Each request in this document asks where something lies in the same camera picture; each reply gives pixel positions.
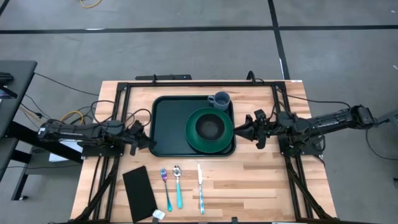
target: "floor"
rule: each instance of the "floor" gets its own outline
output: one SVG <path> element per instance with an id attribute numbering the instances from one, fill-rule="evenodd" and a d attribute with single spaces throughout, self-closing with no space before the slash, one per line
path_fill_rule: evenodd
<path id="1" fill-rule="evenodd" d="M 91 4 L 93 0 L 84 0 Z M 395 0 L 273 0 L 280 26 L 398 24 Z M 272 26 L 266 0 L 103 0 L 84 9 L 77 0 L 10 0 L 0 30 L 101 29 L 178 26 Z M 398 106 L 398 29 L 283 30 L 290 78 L 303 80 L 308 98 L 362 104 L 380 116 Z M 98 93 L 103 80 L 137 75 L 191 74 L 194 79 L 283 79 L 274 31 L 146 32 L 112 34 L 0 34 L 0 60 L 36 60 L 36 72 Z M 94 96 L 35 77 L 27 94 L 51 117 L 89 105 Z M 24 103 L 34 108 L 29 99 Z M 341 107 L 310 103 L 312 115 Z M 35 129 L 23 115 L 15 120 Z M 369 131 L 372 147 L 398 158 L 388 125 Z M 398 163 L 375 156 L 364 131 L 328 134 L 326 171 L 342 220 L 396 223 Z M 21 144 L 19 149 L 29 150 Z M 0 183 L 0 223 L 69 219 L 79 171 L 32 176 L 24 202 L 10 201 L 21 172 L 8 169 Z"/>

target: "fork with teal handle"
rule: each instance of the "fork with teal handle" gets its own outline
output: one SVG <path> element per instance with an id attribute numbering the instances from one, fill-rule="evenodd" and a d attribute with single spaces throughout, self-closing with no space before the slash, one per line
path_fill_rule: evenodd
<path id="1" fill-rule="evenodd" d="M 162 175 L 162 179 L 163 179 L 163 181 L 164 181 L 164 187 L 166 188 L 167 210 L 168 210 L 169 212 L 171 212 L 171 211 L 173 210 L 173 208 L 172 208 L 172 204 L 170 203 L 169 193 L 168 193 L 168 191 L 167 191 L 167 184 L 166 184 L 166 181 L 167 181 L 167 172 L 166 172 L 166 170 L 163 168 L 163 169 L 160 170 L 160 174 Z"/>

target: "wooden table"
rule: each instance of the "wooden table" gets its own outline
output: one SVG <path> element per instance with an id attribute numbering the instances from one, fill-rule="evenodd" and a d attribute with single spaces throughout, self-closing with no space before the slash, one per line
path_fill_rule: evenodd
<path id="1" fill-rule="evenodd" d="M 103 82 L 99 99 L 114 101 L 117 84 L 117 81 Z M 289 95 L 306 97 L 302 82 L 286 81 L 286 87 Z M 243 124 L 246 114 L 253 116 L 255 110 L 263 109 L 266 114 L 270 114 L 274 105 L 271 88 L 266 86 L 133 87 L 128 112 L 134 112 L 139 108 L 151 110 L 154 100 L 164 95 L 212 95 L 221 90 L 228 92 L 234 103 L 235 126 Z M 290 97 L 289 102 L 293 112 L 303 118 L 310 117 L 306 101 Z M 111 115 L 112 109 L 110 103 L 99 104 L 96 117 L 99 120 L 106 119 Z M 148 121 L 145 112 L 137 114 L 136 118 L 142 123 Z M 125 154 L 119 164 L 111 222 L 132 221 L 122 174 L 140 166 L 147 167 L 157 206 L 166 213 L 162 222 L 230 222 L 231 217 L 238 217 L 241 222 L 294 221 L 285 162 L 280 155 L 277 138 L 268 139 L 265 149 L 262 150 L 257 149 L 253 142 L 239 136 L 236 137 L 236 142 L 236 150 L 231 156 L 216 158 L 159 158 L 153 156 L 148 149 L 137 151 L 135 156 L 130 156 L 130 146 L 126 146 Z M 302 156 L 302 160 L 309 191 L 327 213 L 336 216 L 323 164 L 313 156 Z M 71 218 L 77 217 L 87 206 L 96 161 L 97 157 L 91 157 L 83 163 Z M 199 209 L 198 163 L 201 164 L 203 171 L 206 211 L 204 215 L 200 214 Z M 180 179 L 182 209 L 177 208 L 176 185 L 172 175 L 172 167 L 175 164 L 178 164 L 182 170 Z M 173 206 L 172 212 L 167 211 L 164 183 L 159 172 L 163 167 L 168 170 L 167 175 L 170 177 L 168 188 Z M 97 190 L 100 170 L 101 166 L 96 176 L 94 193 Z M 101 204 L 100 218 L 104 217 L 107 197 L 106 192 Z M 305 208 L 299 190 L 298 197 L 304 217 Z M 142 222 L 151 222 L 151 220 L 148 218 Z"/>

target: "teal handle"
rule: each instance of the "teal handle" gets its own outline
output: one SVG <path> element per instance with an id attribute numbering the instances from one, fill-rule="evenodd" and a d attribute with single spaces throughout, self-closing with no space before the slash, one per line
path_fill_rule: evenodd
<path id="1" fill-rule="evenodd" d="M 180 190 L 180 180 L 177 179 L 177 205 L 178 208 L 182 208 L 182 196 Z"/>
<path id="2" fill-rule="evenodd" d="M 203 192 L 201 189 L 201 184 L 199 185 L 199 196 L 200 196 L 200 213 L 205 213 L 205 203 L 203 202 Z"/>
<path id="3" fill-rule="evenodd" d="M 171 202 L 170 202 L 170 199 L 169 199 L 169 192 L 167 191 L 167 185 L 166 185 L 166 182 L 164 182 L 164 185 L 165 185 L 165 187 L 166 187 L 166 196 L 167 196 L 167 210 L 168 210 L 169 212 L 171 212 L 171 211 L 173 210 L 173 208 L 172 208 L 172 204 L 171 204 Z"/>

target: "dark green tray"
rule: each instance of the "dark green tray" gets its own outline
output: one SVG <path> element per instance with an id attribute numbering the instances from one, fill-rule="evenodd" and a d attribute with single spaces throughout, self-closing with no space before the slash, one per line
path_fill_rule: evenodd
<path id="1" fill-rule="evenodd" d="M 236 140 L 233 136 L 231 144 L 222 151 L 205 154 L 192 148 L 185 138 L 185 123 L 197 109 L 211 106 L 207 96 L 161 96 L 152 106 L 152 122 L 150 137 L 156 141 L 156 146 L 149 148 L 158 157 L 204 157 L 228 156 L 235 151 Z M 234 125 L 234 110 L 232 102 L 225 113 Z"/>

